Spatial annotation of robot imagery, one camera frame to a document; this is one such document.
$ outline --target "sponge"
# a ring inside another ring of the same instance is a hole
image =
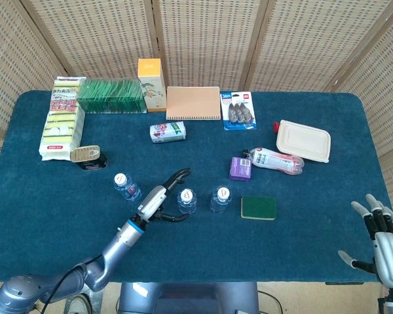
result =
[[[274,220],[276,218],[276,200],[263,196],[244,196],[241,211],[242,218]]]

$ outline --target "notebook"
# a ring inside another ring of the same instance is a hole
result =
[[[218,87],[168,87],[167,120],[220,120]]]

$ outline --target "orange box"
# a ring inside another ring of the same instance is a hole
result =
[[[160,59],[138,59],[138,79],[147,111],[166,111],[166,87]]]

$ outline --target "purple container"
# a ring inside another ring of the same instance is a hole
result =
[[[250,159],[233,157],[230,165],[230,179],[247,181],[250,180],[252,163]]]

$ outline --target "green sponge pack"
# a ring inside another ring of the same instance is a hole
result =
[[[244,196],[241,203],[241,217],[274,220],[276,218],[276,200],[263,196]]]
[[[77,102],[86,113],[146,113],[141,85],[135,80],[85,80]]]

